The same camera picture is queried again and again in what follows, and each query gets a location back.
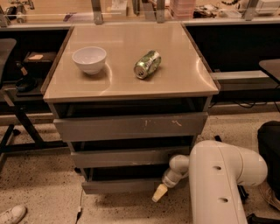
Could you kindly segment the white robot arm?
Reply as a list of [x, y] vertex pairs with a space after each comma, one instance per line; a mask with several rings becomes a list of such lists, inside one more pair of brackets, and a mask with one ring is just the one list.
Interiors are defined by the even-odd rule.
[[189, 178], [193, 224], [248, 224], [239, 186], [258, 186], [267, 177], [257, 152], [218, 141], [202, 141], [188, 156], [169, 161], [152, 200], [159, 201], [181, 179]]

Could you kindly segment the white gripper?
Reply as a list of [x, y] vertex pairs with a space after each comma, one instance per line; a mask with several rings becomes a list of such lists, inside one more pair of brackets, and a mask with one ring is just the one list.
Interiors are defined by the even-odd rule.
[[175, 172], [171, 168], [168, 168], [162, 177], [162, 183], [160, 184], [156, 191], [154, 192], [152, 196], [152, 200], [154, 202], [158, 202], [168, 191], [168, 188], [173, 188], [176, 186], [181, 179], [185, 179], [188, 176], [188, 172], [186, 173], [180, 173]]

